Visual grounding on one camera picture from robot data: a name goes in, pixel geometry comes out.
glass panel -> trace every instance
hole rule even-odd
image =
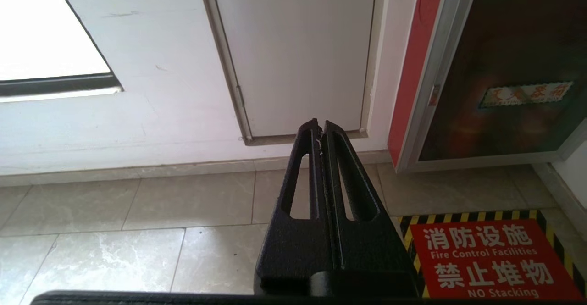
[[[587,0],[473,0],[421,161],[557,150],[587,117]]]
[[[0,0],[0,81],[109,73],[65,0]]]

warning floor sign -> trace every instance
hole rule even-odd
[[[585,280],[540,211],[400,218],[423,297],[583,299]]]

tile floor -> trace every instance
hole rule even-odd
[[[365,166],[392,216],[543,209],[587,274],[587,244],[529,166],[395,175]],[[0,304],[54,289],[252,293],[284,171],[0,188]],[[308,171],[292,216],[308,217]]]

white door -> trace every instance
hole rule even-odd
[[[252,136],[358,130],[373,0],[216,0]]]

window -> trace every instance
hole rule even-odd
[[[0,0],[0,102],[120,91],[66,0]]]

